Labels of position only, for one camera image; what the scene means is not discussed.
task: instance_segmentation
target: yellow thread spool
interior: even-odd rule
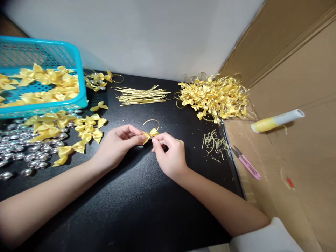
[[[294,121],[295,119],[298,119],[304,116],[305,115],[301,110],[295,109],[287,113],[277,115],[275,117],[269,117],[266,119],[262,119],[258,122],[255,122],[251,124],[251,128],[253,129],[254,132],[260,133],[260,132],[274,129],[276,127],[279,127],[280,125],[289,123],[291,121]]]

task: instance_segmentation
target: forearm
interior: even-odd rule
[[[0,202],[1,237],[19,246],[106,173],[87,162]]]
[[[196,197],[232,237],[270,223],[266,215],[244,199],[191,169],[175,181]]]

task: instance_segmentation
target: white wall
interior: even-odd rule
[[[11,0],[30,37],[76,45],[88,68],[180,80],[216,74],[264,0]]]

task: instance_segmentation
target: person's left hand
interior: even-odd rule
[[[122,161],[129,149],[143,145],[146,136],[133,125],[124,125],[110,130],[96,154],[89,161],[92,166],[113,170]]]

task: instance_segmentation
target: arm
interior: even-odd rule
[[[10,248],[28,239],[49,219],[121,162],[146,136],[132,125],[111,130],[86,163],[0,202],[0,235]]]
[[[191,170],[186,164],[184,143],[168,133],[153,138],[153,152],[162,171],[197,198],[233,237],[267,226],[261,211],[220,185]],[[162,145],[168,146],[164,152]]]

